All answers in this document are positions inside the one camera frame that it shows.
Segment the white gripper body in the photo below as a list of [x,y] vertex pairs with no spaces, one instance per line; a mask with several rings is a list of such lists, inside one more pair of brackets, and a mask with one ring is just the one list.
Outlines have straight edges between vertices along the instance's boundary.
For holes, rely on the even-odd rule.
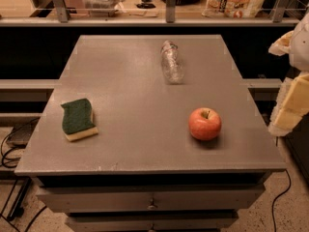
[[290,40],[290,65],[302,72],[309,72],[309,14],[295,27]]

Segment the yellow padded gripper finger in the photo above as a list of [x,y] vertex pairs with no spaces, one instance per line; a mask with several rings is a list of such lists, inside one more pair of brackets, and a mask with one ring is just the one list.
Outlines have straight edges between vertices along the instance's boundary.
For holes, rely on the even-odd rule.
[[285,54],[290,53],[290,44],[291,39],[294,31],[289,31],[288,33],[284,34],[282,37],[280,37],[278,40],[276,40],[268,49],[268,52],[276,55],[276,56],[282,56]]
[[280,86],[268,131],[274,136],[290,133],[309,112],[309,73],[286,77]]

